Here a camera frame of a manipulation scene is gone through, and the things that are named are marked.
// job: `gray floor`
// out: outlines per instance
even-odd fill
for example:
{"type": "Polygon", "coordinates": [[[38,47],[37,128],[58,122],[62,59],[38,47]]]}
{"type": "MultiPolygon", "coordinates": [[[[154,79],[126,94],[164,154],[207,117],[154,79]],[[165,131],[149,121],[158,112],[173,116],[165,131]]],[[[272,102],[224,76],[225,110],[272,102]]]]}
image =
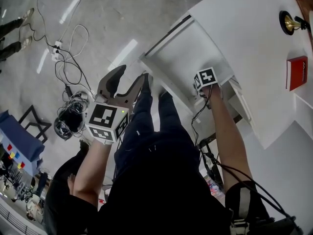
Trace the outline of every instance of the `gray floor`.
{"type": "MultiPolygon", "coordinates": [[[[45,19],[46,35],[51,43],[59,40],[69,23],[72,11],[71,3],[78,0],[39,0],[38,7],[45,19]]],[[[135,60],[150,46],[155,44],[190,7],[201,0],[82,0],[62,38],[65,49],[69,48],[71,35],[77,24],[84,25],[89,32],[89,40],[76,60],[85,71],[91,88],[96,91],[98,82],[108,72],[108,68],[118,65],[117,57],[128,43],[137,43],[130,54],[122,60],[128,65],[126,76],[120,83],[120,92],[125,92],[134,79],[143,72],[135,60]]],[[[36,0],[0,0],[2,7],[1,24],[21,17],[24,12],[34,7],[36,0]]],[[[31,19],[36,29],[36,37],[44,33],[43,21],[37,9],[31,19]]],[[[22,38],[31,35],[28,28],[22,29],[22,38]]],[[[87,33],[78,27],[73,34],[71,52],[77,54],[87,39],[87,33]]],[[[18,30],[7,35],[5,45],[18,40],[18,30]]],[[[10,114],[19,119],[30,105],[34,105],[43,119],[53,123],[56,112],[63,105],[62,92],[64,85],[54,74],[54,62],[48,53],[44,40],[33,42],[30,47],[21,51],[7,61],[0,63],[0,109],[9,109],[10,114]]],[[[72,81],[77,80],[78,72],[72,66],[67,67],[67,74],[72,81]]],[[[73,91],[84,90],[80,86],[72,87],[73,91]]],[[[157,125],[157,107],[152,109],[157,125]]],[[[181,112],[184,126],[191,131],[190,116],[181,112]]],[[[214,132],[214,126],[199,127],[202,137],[214,132]]],[[[43,166],[53,175],[56,170],[79,150],[78,138],[63,141],[50,128],[48,141],[42,153],[43,166]]],[[[112,159],[108,164],[106,180],[109,182],[114,169],[112,159]]]]}

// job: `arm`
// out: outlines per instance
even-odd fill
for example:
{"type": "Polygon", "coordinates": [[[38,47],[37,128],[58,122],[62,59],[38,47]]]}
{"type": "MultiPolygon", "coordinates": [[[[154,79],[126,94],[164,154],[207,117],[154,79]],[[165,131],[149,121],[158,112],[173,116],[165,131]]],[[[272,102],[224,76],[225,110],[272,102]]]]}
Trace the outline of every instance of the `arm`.
{"type": "MultiPolygon", "coordinates": [[[[205,87],[202,90],[205,95],[209,94],[209,87],[205,87]]],[[[252,177],[246,157],[244,141],[220,96],[218,86],[213,86],[212,88],[210,104],[215,122],[216,141],[221,163],[239,169],[252,177]]],[[[237,171],[233,172],[242,181],[249,180],[241,173],[237,171]]],[[[223,178],[225,191],[228,191],[233,185],[238,183],[238,181],[225,170],[223,170],[223,178]]]]}
{"type": "Polygon", "coordinates": [[[111,144],[94,140],[80,166],[74,183],[74,196],[98,207],[98,198],[106,172],[111,144]]]}

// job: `hand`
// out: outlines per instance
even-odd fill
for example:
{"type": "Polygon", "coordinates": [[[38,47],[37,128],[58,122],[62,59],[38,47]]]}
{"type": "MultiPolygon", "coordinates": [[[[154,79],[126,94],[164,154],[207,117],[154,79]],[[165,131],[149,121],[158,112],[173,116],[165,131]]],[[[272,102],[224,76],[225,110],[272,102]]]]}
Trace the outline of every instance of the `hand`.
{"type": "Polygon", "coordinates": [[[70,195],[73,195],[75,178],[76,178],[76,176],[73,174],[70,174],[70,176],[67,178],[67,185],[69,188],[69,194],[70,195]]]}
{"type": "MultiPolygon", "coordinates": [[[[209,97],[210,95],[210,89],[211,89],[211,85],[209,86],[205,86],[203,87],[201,90],[203,91],[204,95],[206,95],[206,97],[209,97]]],[[[220,91],[220,87],[218,84],[214,84],[212,86],[212,93],[211,93],[211,96],[212,95],[220,95],[221,94],[221,91],[220,91]]]]}

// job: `white wall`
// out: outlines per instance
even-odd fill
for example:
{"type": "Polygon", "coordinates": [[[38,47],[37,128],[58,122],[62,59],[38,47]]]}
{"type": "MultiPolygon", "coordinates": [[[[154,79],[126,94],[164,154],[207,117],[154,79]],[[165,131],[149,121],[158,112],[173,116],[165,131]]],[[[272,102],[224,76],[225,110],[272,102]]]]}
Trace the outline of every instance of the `white wall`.
{"type": "MultiPolygon", "coordinates": [[[[294,122],[266,150],[252,132],[244,142],[254,180],[289,215],[296,216],[296,224],[308,234],[313,228],[313,140],[294,122]]],[[[283,218],[268,204],[266,207],[270,216],[283,218]]]]}

